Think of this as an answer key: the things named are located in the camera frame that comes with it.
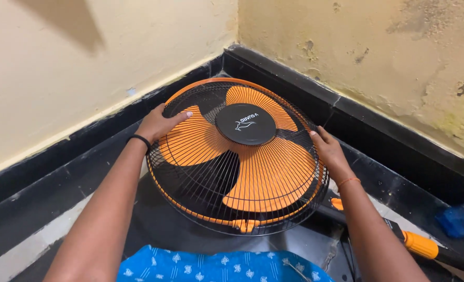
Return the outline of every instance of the blue plastic bottle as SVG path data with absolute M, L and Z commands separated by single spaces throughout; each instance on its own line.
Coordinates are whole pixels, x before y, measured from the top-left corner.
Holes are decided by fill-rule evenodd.
M 464 237 L 464 205 L 448 208 L 436 219 L 449 237 Z

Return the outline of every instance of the table fan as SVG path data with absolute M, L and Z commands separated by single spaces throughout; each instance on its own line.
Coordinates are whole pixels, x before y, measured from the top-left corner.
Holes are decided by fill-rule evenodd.
M 166 102 L 163 116 L 193 115 L 147 153 L 149 174 L 190 220 L 241 236 L 294 227 L 321 203 L 329 176 L 295 106 L 249 81 L 210 78 Z

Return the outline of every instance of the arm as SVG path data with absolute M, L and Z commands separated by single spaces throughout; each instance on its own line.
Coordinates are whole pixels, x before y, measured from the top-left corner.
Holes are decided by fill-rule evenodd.
M 136 134 L 150 143 L 191 112 L 162 117 L 164 104 L 142 121 Z M 44 281 L 115 281 L 147 146 L 132 138 L 73 224 Z
M 310 133 L 331 178 L 340 184 L 354 178 L 338 141 L 321 126 Z M 420 267 L 383 221 L 358 181 L 339 187 L 352 248 L 365 281 L 427 282 Z

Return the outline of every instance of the cream painted wall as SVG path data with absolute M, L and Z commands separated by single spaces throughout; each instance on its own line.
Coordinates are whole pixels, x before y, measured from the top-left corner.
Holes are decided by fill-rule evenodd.
M 464 0 L 240 0 L 239 41 L 464 157 Z
M 236 18 L 236 0 L 0 0 L 0 170 L 218 56 Z

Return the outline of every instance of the person's left hand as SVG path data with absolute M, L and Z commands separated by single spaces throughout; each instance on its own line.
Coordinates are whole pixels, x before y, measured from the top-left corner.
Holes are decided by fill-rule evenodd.
M 162 116 L 165 104 L 162 103 L 153 109 L 141 122 L 135 134 L 146 138 L 151 144 L 170 132 L 180 122 L 192 116 L 191 111 L 180 112 L 176 116 L 166 119 Z

